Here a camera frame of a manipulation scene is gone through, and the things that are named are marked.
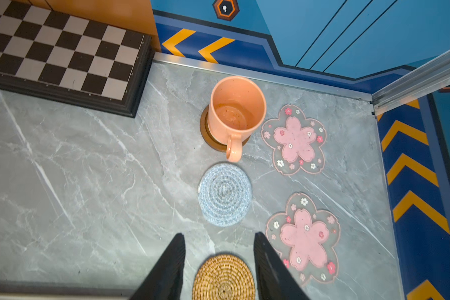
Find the mug handle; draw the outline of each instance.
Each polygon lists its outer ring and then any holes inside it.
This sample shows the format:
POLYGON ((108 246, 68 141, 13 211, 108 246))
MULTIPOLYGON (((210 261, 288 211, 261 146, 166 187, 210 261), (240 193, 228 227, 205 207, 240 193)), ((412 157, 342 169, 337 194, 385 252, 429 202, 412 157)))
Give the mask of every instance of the mug handle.
POLYGON ((226 159, 236 163, 242 158, 242 137, 239 134, 232 134, 228 137, 226 145, 226 159))

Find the yellow chevron stripe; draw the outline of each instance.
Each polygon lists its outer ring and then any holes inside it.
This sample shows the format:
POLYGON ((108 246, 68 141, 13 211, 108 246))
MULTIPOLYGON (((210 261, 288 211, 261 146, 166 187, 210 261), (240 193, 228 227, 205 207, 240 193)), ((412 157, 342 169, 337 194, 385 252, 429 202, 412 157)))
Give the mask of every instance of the yellow chevron stripe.
POLYGON ((388 129, 387 134, 381 141, 382 151, 385 151, 385 149, 387 149, 388 145, 390 145, 390 142, 394 139, 394 137, 399 131, 410 137, 413 137, 415 140, 422 142, 427 146, 429 144, 427 134, 425 132, 413 128, 412 126, 407 125, 405 123, 402 123, 399 120, 395 120, 395 122, 393 122, 393 125, 390 127, 390 129, 388 129))
POLYGON ((212 52, 217 51, 222 47, 225 47, 226 45, 230 44, 233 41, 234 39, 222 37, 221 39, 216 40, 210 45, 199 50, 198 53, 200 53, 200 55, 203 56, 203 58, 206 59, 207 62, 218 63, 216 59, 212 56, 212 52))
POLYGON ((416 108, 416 109, 420 109, 420 104, 419 104, 419 100, 418 99, 410 101, 410 102, 406 103, 406 105, 411 106, 411 107, 416 108))
POLYGON ((404 213, 408 211, 412 205, 418 207, 424 214, 426 214, 433 222, 437 223, 444 231, 450 234, 450 228, 448 227, 447 218, 441 215, 438 211, 436 211, 433 207, 431 207, 428 203, 423 201, 422 198, 415 195, 411 190, 398 202, 397 206, 393 209, 393 219, 394 221, 398 221, 404 213))
POLYGON ((177 48, 175 48, 176 45, 180 44, 194 34, 196 31, 190 30, 190 29, 182 29, 179 32, 175 33, 173 36, 171 36, 169 39, 164 41, 162 45, 170 52, 172 52, 173 55, 185 57, 182 52, 180 52, 177 48))
POLYGON ((429 182, 435 184, 438 186, 438 179, 437 174, 433 172, 432 170, 428 169, 427 167, 421 165, 419 162, 417 162, 414 159, 411 159, 404 153, 400 155, 400 157, 397 159, 397 161, 392 165, 390 170, 387 173, 387 181, 388 185, 390 185, 394 179, 397 177, 397 175, 402 171, 402 169, 407 166, 419 175, 423 176, 426 180, 429 182))
POLYGON ((409 292, 406 298, 407 300, 429 300, 430 298, 433 300, 445 300, 428 279, 409 292))

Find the blue woven coaster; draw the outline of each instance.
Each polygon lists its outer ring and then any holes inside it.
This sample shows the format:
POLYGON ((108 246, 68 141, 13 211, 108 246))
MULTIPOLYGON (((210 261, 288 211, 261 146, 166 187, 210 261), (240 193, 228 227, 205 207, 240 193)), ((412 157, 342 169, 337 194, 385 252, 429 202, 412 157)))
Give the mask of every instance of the blue woven coaster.
POLYGON ((212 166, 198 186, 201 212, 211 224, 226 227, 240 222, 252 203, 252 184, 236 165, 212 166))

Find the small red flower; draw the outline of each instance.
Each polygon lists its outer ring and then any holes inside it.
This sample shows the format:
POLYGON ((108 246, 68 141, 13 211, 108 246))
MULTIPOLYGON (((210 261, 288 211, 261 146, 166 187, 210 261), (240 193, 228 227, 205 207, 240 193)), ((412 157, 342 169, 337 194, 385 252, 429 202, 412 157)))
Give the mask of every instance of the small red flower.
POLYGON ((335 273, 335 264, 330 261, 327 265, 328 273, 333 274, 335 273))

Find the chessboard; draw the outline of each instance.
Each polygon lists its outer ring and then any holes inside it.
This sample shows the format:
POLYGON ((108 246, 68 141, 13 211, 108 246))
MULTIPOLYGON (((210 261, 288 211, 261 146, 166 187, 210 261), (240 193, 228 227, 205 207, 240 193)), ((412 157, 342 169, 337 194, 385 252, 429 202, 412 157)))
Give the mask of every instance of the chessboard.
POLYGON ((0 89, 135 117, 151 36, 0 0, 0 89))

